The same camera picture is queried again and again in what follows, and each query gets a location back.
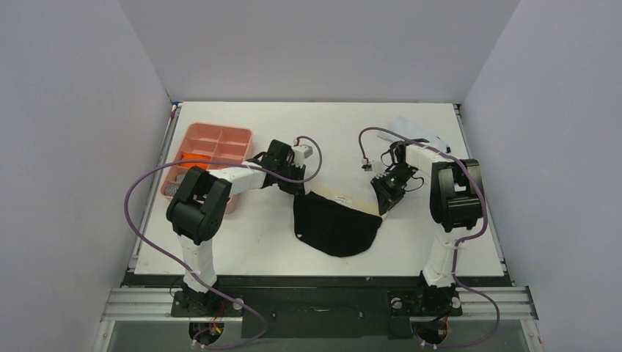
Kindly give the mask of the black underwear beige waistband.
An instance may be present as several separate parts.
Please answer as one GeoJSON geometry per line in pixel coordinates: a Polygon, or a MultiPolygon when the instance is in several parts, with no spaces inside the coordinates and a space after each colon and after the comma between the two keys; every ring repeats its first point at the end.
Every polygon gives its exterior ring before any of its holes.
{"type": "Polygon", "coordinates": [[[332,257],[366,252],[376,239],[382,217],[356,209],[337,195],[316,191],[293,198],[296,239],[332,257]]]}

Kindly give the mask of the orange underwear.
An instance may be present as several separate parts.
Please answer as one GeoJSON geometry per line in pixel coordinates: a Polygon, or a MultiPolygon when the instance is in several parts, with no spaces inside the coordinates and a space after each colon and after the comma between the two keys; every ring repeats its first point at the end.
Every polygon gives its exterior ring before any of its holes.
{"type": "Polygon", "coordinates": [[[182,161],[180,167],[184,167],[187,169],[190,169],[192,167],[199,167],[200,169],[206,170],[208,168],[211,157],[209,155],[184,152],[181,154],[180,160],[182,161]]]}

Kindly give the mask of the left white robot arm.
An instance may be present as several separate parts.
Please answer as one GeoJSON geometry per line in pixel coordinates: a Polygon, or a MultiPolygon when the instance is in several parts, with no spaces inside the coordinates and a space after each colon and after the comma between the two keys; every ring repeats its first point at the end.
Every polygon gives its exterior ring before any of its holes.
{"type": "Polygon", "coordinates": [[[246,191],[277,186],[292,195],[304,193],[305,161],[313,154],[307,144],[272,140],[267,151],[242,163],[219,162],[219,169],[190,168],[168,208],[166,218],[178,235],[186,269],[182,292],[200,315],[216,311],[222,297],[214,291],[218,277],[213,239],[224,220],[228,202],[246,191]]]}

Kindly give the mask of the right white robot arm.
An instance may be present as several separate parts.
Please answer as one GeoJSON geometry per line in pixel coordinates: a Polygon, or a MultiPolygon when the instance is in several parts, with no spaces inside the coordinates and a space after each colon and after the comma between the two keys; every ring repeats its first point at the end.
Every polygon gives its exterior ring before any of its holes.
{"type": "Polygon", "coordinates": [[[387,151],[390,164],[373,170],[370,181],[380,215],[392,210],[405,196],[406,184],[418,172],[428,175],[429,208],[437,223],[428,261],[421,271],[423,284],[414,292],[415,307],[425,315],[458,309],[455,267],[458,240],[470,236],[483,218],[480,164],[475,159],[452,160],[418,144],[393,142],[387,151]]]}

